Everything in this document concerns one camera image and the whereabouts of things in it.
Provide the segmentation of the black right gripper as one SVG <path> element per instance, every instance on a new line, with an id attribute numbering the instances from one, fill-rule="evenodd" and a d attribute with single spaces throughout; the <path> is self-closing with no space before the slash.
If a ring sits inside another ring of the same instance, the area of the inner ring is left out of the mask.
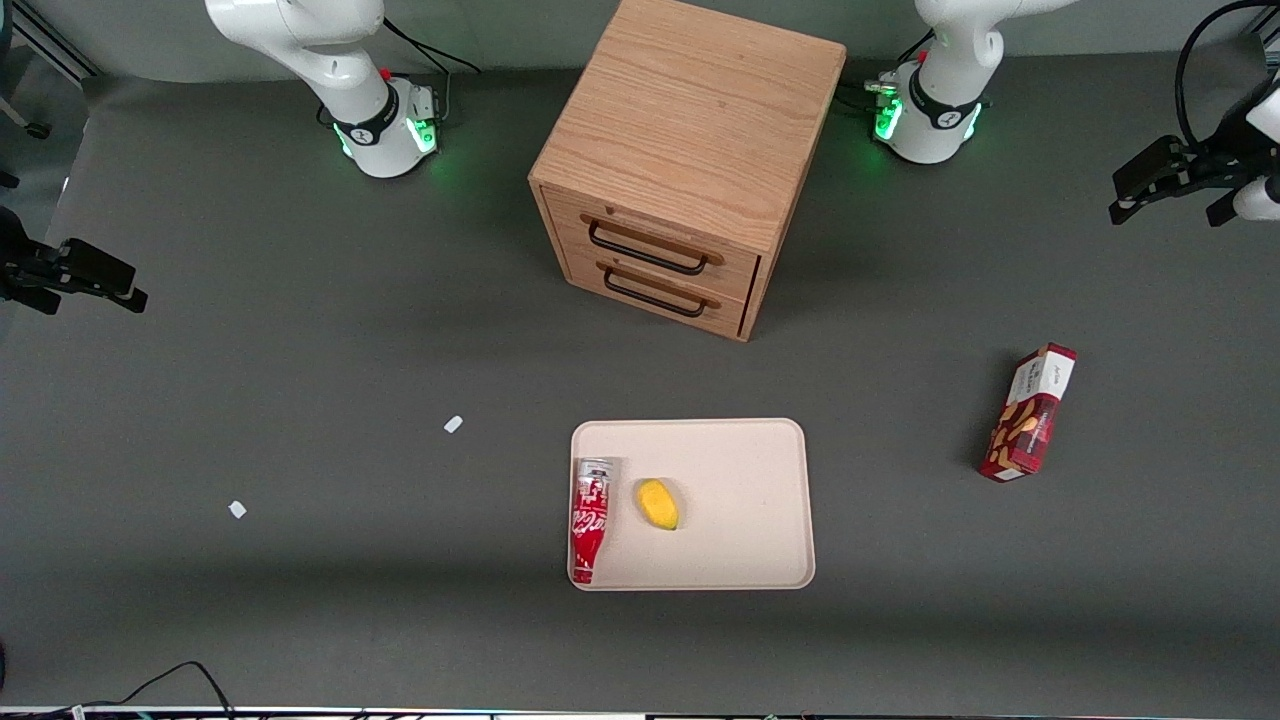
<path id="1" fill-rule="evenodd" d="M 3 283 L 36 278 L 36 288 L 1 287 L 1 300 L 14 301 L 44 315 L 55 315 L 64 293 L 106 299 L 129 313 L 145 311 L 148 296 L 134 284 L 136 268 L 78 238 L 49 246 L 31 238 L 20 218 L 1 206 Z M 61 263 L 61 270 L 54 266 Z"/>

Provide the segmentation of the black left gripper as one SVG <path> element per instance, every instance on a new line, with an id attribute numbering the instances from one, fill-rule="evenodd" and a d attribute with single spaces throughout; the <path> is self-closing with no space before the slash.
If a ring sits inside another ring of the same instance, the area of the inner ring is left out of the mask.
<path id="1" fill-rule="evenodd" d="M 1189 141 L 1188 151 L 1175 136 L 1158 137 L 1112 173 L 1110 220 L 1123 224 L 1147 205 L 1187 187 L 1230 190 L 1204 210 L 1210 227 L 1225 225 L 1238 217 L 1235 199 L 1242 188 L 1277 176 L 1277 141 L 1262 133 L 1215 133 Z"/>

